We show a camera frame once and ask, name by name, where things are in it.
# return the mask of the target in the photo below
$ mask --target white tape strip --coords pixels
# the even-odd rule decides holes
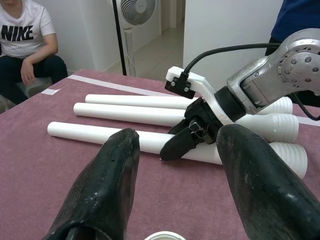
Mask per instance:
[[[297,118],[300,124],[320,127],[320,121],[313,121],[310,118],[302,117],[302,116],[297,116]]]
[[[125,85],[119,85],[111,82],[106,82],[106,81],[100,81],[84,76],[78,76],[78,75],[71,75],[68,76],[69,79],[77,80],[80,82],[84,82],[87,84],[93,84],[105,88],[110,88],[110,89],[117,89],[129,93],[135,93],[135,94],[141,94],[145,96],[167,96],[167,97],[172,97],[173,95],[167,94],[167,93],[162,93],[162,92],[157,92],[157,91],[150,91],[150,90],[145,90],[141,88],[136,88],[136,87],[131,87],[131,86],[125,86]]]
[[[60,89],[58,89],[58,90],[53,90],[53,89],[47,88],[46,90],[43,90],[41,93],[42,93],[42,94],[45,94],[45,95],[53,96],[53,95],[55,95],[57,92],[59,92],[59,90],[60,90]]]

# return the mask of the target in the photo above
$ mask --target blue shirt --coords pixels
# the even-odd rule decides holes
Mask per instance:
[[[320,29],[320,0],[283,0],[271,36],[282,42],[302,29]]]

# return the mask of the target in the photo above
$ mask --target pink tablecloth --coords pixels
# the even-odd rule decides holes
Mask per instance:
[[[164,82],[95,71],[76,75],[166,93]],[[50,137],[50,122],[66,122],[165,133],[168,129],[73,114],[86,94],[129,92],[64,79],[0,115],[0,233],[4,240],[41,239],[55,219],[71,185],[99,145]],[[320,127],[301,125],[298,143],[308,153],[305,184],[320,198]],[[128,240],[173,231],[187,240],[247,239],[224,169],[191,160],[160,162],[142,153]]]

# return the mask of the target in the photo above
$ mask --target electric fan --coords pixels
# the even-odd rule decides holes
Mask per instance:
[[[125,46],[128,56],[129,74],[136,76],[133,51],[132,29],[148,22],[155,12],[156,0],[116,0],[119,18],[125,34]]]

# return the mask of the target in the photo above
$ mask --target person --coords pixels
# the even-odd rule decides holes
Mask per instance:
[[[282,43],[291,34],[309,28],[320,29],[320,0],[283,0],[269,43]],[[267,48],[265,55],[276,50]],[[320,96],[312,91],[300,91],[297,96],[305,105],[320,107]]]
[[[50,77],[53,84],[68,76],[57,55],[58,41],[47,10],[33,0],[0,0],[0,95],[14,104],[27,100],[16,85]]]

